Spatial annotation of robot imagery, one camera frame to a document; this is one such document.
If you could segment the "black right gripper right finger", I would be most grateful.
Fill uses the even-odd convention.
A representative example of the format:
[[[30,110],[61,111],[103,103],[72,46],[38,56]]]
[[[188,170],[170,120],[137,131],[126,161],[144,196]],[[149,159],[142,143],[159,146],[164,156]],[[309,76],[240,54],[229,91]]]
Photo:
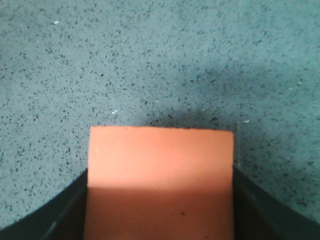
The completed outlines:
[[[320,224],[268,194],[233,168],[236,240],[318,240]]]

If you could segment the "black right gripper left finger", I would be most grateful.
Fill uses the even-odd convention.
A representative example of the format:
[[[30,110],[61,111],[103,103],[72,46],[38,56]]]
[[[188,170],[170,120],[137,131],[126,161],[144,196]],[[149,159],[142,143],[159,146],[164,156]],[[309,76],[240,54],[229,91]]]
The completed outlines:
[[[82,240],[88,171],[62,192],[19,221],[0,231],[2,240]]]

